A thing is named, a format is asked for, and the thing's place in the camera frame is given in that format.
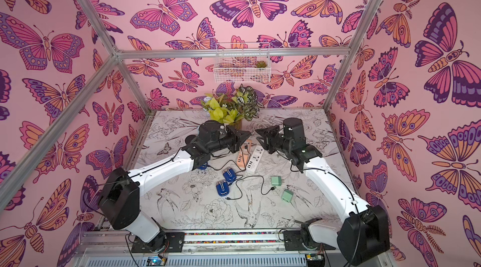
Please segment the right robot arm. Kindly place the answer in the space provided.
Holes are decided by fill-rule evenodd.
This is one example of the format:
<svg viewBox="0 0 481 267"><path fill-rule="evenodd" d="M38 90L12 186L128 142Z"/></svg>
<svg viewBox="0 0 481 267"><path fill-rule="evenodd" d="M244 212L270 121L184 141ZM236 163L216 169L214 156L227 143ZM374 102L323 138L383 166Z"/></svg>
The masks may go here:
<svg viewBox="0 0 481 267"><path fill-rule="evenodd" d="M257 140L269 154L285 155L295 171L310 179L331 203L342 226L320 221L308 224L308 237L340 250L348 266L360 264L390 250L388 214L372 206L340 179L313 145L308 144L301 119L258 129Z"/></svg>

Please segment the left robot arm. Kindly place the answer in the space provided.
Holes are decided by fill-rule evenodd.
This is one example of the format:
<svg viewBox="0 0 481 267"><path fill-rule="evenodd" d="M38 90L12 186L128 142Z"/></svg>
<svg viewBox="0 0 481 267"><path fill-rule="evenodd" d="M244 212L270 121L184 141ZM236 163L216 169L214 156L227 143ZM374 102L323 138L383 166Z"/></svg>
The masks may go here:
<svg viewBox="0 0 481 267"><path fill-rule="evenodd" d="M140 169L115 169L98 201L100 211L115 230L135 235L151 252L165 247L164 229L140 208L140 198L160 184L208 163L223 149L236 153L251 133L215 120L201 124L198 133L185 138L185 146L172 156Z"/></svg>

